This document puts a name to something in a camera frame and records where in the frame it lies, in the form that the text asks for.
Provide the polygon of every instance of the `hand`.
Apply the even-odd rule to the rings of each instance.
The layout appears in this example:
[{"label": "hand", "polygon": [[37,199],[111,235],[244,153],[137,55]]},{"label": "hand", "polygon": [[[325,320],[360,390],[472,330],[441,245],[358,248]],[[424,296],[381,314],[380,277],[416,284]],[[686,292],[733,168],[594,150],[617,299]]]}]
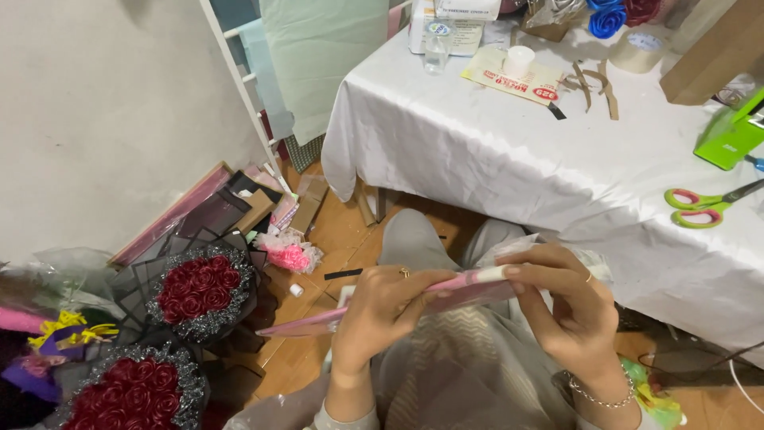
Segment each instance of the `hand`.
[{"label": "hand", "polygon": [[401,269],[399,265],[364,269],[332,339],[332,373],[360,373],[370,358],[416,328],[425,306],[438,294],[448,294],[422,292],[456,276],[451,270],[422,270],[405,278]]},{"label": "hand", "polygon": [[[552,359],[586,383],[597,381],[603,369],[620,372],[613,348],[618,328],[613,295],[598,280],[587,282],[590,272],[573,252],[546,243],[496,263],[519,265],[506,269],[505,275],[533,335]],[[552,293],[552,312],[540,289]]]}]

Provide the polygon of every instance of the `white box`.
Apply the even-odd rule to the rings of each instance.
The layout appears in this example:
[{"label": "white box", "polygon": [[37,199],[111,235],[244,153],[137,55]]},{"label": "white box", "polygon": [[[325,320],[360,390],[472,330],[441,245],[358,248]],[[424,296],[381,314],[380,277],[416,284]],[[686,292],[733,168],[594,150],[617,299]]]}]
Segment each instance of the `white box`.
[{"label": "white box", "polygon": [[435,0],[435,16],[448,19],[496,21],[501,0]]},{"label": "white box", "polygon": [[[414,0],[409,24],[409,50],[414,54],[425,53],[426,25],[435,19],[435,5],[432,0]],[[472,57],[480,47],[485,21],[470,19],[452,20],[456,34],[452,43],[451,55]]]}]

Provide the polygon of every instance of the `scissor handle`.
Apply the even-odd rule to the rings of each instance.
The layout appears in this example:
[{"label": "scissor handle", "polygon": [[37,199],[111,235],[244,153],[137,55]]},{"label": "scissor handle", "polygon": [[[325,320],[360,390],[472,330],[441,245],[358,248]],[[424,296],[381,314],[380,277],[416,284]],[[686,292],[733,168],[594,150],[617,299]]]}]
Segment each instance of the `scissor handle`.
[{"label": "scissor handle", "polygon": [[[676,197],[674,197],[675,195],[690,199],[690,203],[676,200]],[[666,199],[666,203],[677,209],[697,210],[721,202],[722,196],[704,196],[703,194],[694,193],[690,190],[685,190],[684,188],[672,188],[663,194],[663,198]]]},{"label": "scissor handle", "polygon": [[[674,221],[674,223],[684,227],[685,229],[709,229],[711,227],[718,226],[722,221],[724,221],[722,212],[724,212],[724,210],[730,206],[732,206],[732,203],[722,202],[703,210],[676,210],[671,214],[671,219]],[[692,217],[693,215],[703,214],[710,216],[711,221],[708,223],[693,223],[692,221],[685,219],[685,217]]]}]

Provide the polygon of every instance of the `sleeve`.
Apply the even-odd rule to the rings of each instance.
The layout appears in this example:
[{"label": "sleeve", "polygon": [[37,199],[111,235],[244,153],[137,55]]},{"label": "sleeve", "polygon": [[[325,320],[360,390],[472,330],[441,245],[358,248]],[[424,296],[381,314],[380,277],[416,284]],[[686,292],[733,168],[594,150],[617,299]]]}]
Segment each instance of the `sleeve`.
[{"label": "sleeve", "polygon": [[353,422],[338,422],[332,419],[326,411],[326,407],[321,405],[321,410],[313,419],[313,424],[308,427],[310,430],[380,430],[380,420],[377,418],[377,407],[365,417]]},{"label": "sleeve", "polygon": [[[637,427],[636,430],[663,430],[663,426],[659,425],[642,406],[639,407],[639,410],[642,411],[642,423],[639,424],[639,427]],[[577,430],[601,430],[596,425],[583,419],[580,415],[576,415],[576,417]]]}]

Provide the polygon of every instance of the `silver glitter trim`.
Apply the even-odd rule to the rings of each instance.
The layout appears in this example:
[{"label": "silver glitter trim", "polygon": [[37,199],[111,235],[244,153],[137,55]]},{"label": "silver glitter trim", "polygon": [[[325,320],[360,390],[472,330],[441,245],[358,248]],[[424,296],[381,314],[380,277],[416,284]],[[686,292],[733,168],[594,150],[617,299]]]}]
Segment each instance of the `silver glitter trim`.
[{"label": "silver glitter trim", "polygon": [[159,280],[152,282],[149,286],[148,291],[150,296],[146,304],[148,313],[155,321],[159,321],[160,324],[169,325],[164,322],[164,313],[157,302],[157,296],[164,289],[164,279],[167,277],[167,273],[179,265],[199,257],[211,259],[214,256],[226,256],[228,261],[231,262],[231,267],[239,272],[239,276],[241,276],[239,286],[229,291],[231,294],[231,304],[226,309],[209,311],[200,317],[191,318],[178,325],[171,326],[178,336],[195,342],[203,342],[207,338],[216,335],[221,327],[234,324],[239,319],[241,316],[239,312],[241,304],[249,297],[249,279],[252,276],[253,267],[246,259],[246,255],[246,252],[239,249],[211,245],[168,256],[164,266],[164,273],[162,273]]},{"label": "silver glitter trim", "polygon": [[116,347],[111,355],[98,362],[91,370],[87,379],[79,384],[79,388],[74,391],[72,398],[62,403],[53,413],[56,427],[51,430],[61,430],[71,418],[72,406],[77,396],[87,386],[97,384],[101,381],[101,376],[112,368],[114,363],[122,357],[129,357],[134,361],[142,361],[148,357],[153,357],[158,363],[171,363],[178,371],[178,390],[182,390],[180,395],[180,406],[178,412],[171,420],[180,430],[197,430],[200,428],[199,422],[202,415],[202,405],[204,398],[205,380],[198,372],[196,362],[192,360],[191,353],[182,348],[175,353],[171,353],[172,342],[166,342],[161,350],[155,347],[142,347],[141,345],[131,345],[129,347]]}]

